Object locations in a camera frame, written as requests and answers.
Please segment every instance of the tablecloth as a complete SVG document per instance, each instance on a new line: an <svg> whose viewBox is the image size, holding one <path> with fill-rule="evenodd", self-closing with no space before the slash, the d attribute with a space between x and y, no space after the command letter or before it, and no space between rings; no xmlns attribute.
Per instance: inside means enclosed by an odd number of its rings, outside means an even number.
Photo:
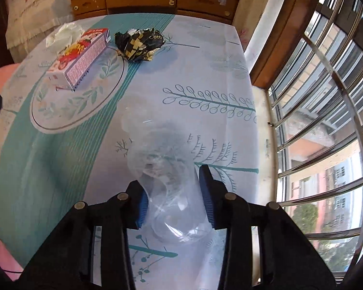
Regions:
<svg viewBox="0 0 363 290"><path fill-rule="evenodd" d="M23 266L66 214L106 201L134 177L126 106L144 106L182 128L196 168L249 202L257 195L257 126L249 73L233 26L171 14L117 14L78 21L84 29L155 27L166 43L152 62L128 63L106 49L75 92L43 75L55 59L39 44L3 89L0 112L0 238ZM138 289L216 289L225 231L166 246L130 231Z"/></svg>

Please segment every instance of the screw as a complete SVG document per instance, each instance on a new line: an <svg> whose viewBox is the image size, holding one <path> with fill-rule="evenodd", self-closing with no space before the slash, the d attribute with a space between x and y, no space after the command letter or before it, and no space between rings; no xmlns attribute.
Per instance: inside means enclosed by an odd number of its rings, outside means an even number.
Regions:
<svg viewBox="0 0 363 290"><path fill-rule="evenodd" d="M225 194L225 199L229 200L229 201L233 201L234 199L236 199L236 195L234 193L226 193Z"/></svg>
<svg viewBox="0 0 363 290"><path fill-rule="evenodd" d="M271 208L271 209L274 209L274 210L277 210L280 208L280 205L276 202L269 202L268 203L268 206Z"/></svg>
<svg viewBox="0 0 363 290"><path fill-rule="evenodd" d="M83 207L85 207L85 203L82 201L76 202L76 204L74 205L75 209L82 209Z"/></svg>
<svg viewBox="0 0 363 290"><path fill-rule="evenodd" d="M119 193L117 195L117 198L120 200L120 201L126 201L128 198L129 198L129 195L125 192L122 192L122 193Z"/></svg>

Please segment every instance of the white crumpled paper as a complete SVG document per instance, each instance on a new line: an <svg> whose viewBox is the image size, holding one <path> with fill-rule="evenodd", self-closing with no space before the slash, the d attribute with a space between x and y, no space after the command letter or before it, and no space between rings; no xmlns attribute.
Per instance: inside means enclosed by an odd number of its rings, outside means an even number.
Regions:
<svg viewBox="0 0 363 290"><path fill-rule="evenodd" d="M45 46L51 52L58 54L79 40L84 32L83 28L74 22L65 23L56 33L53 32L47 37Z"/></svg>

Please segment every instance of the red and white box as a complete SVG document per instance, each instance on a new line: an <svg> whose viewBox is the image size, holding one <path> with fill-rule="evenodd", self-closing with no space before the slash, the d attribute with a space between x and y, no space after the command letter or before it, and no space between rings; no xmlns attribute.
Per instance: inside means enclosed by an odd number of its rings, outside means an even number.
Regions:
<svg viewBox="0 0 363 290"><path fill-rule="evenodd" d="M89 29L69 46L45 73L56 89L75 90L89 71L90 65L105 50L109 42L107 28Z"/></svg>

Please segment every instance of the crumpled wrapper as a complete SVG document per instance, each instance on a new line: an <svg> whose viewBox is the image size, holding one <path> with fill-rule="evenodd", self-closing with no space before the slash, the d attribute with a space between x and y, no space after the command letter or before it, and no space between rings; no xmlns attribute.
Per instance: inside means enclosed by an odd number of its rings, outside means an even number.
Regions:
<svg viewBox="0 0 363 290"><path fill-rule="evenodd" d="M153 55L165 43L163 35L152 29L130 29L114 35L119 54L128 61L152 61Z"/></svg>
<svg viewBox="0 0 363 290"><path fill-rule="evenodd" d="M56 33L51 33L45 46L52 52L59 54L73 43L77 42L85 31L76 23L65 23Z"/></svg>

